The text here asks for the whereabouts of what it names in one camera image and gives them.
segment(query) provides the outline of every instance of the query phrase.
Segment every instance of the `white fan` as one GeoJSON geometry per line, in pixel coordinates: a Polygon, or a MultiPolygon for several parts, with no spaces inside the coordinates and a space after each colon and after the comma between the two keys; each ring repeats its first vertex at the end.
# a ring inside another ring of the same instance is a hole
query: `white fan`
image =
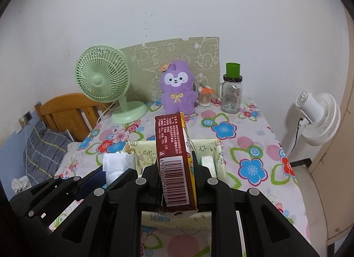
{"type": "Polygon", "coordinates": [[[305,117],[299,122],[298,133],[309,145],[322,145],[334,136],[341,120],[341,111],[332,95],[321,93],[313,97],[310,92],[302,91],[295,104],[305,117]]]}

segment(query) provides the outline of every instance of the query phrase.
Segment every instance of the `tablecloth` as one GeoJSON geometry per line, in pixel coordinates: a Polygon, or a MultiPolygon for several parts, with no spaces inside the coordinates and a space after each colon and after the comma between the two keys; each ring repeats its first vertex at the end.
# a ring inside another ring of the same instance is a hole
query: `tablecloth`
{"type": "MultiPolygon", "coordinates": [[[[125,125],[111,122],[109,114],[82,142],[69,164],[62,164],[63,178],[84,177],[102,164],[104,153],[121,151],[127,141],[155,140],[155,116],[163,115],[160,102],[148,102],[148,112],[139,120],[125,125]]],[[[212,100],[208,107],[198,106],[186,116],[190,139],[218,138],[230,187],[246,191],[257,187],[276,208],[309,241],[305,206],[294,171],[284,150],[261,111],[251,99],[242,101],[238,114],[220,110],[220,102],[212,100]]],[[[52,224],[54,230],[69,214],[64,212],[52,224]]],[[[185,231],[142,226],[142,256],[208,256],[208,230],[185,231]]]]}

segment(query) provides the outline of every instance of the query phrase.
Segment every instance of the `tile floor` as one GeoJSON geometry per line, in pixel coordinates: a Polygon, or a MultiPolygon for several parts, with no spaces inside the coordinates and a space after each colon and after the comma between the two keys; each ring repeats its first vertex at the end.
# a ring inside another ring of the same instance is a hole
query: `tile floor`
{"type": "Polygon", "coordinates": [[[294,167],[293,170],[306,208],[311,244],[320,257],[327,257],[327,225],[315,183],[305,166],[294,167]]]}

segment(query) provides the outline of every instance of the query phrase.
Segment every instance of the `blue wall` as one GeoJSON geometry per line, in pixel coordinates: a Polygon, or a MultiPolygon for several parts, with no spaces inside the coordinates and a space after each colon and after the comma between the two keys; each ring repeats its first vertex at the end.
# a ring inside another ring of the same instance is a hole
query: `blue wall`
{"type": "Polygon", "coordinates": [[[3,145],[0,146],[0,180],[9,200],[15,195],[15,192],[11,188],[13,178],[20,178],[26,175],[23,151],[27,139],[31,135],[34,126],[39,121],[35,111],[32,113],[32,117],[32,120],[19,134],[13,132],[3,145]]]}

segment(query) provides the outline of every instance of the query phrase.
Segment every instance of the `plaid pillow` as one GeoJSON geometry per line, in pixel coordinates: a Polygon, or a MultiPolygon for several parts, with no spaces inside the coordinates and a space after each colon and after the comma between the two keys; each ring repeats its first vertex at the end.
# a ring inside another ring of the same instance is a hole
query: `plaid pillow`
{"type": "Polygon", "coordinates": [[[47,130],[43,121],[36,124],[23,153],[26,174],[33,186],[54,176],[71,142],[65,133],[47,130]]]}

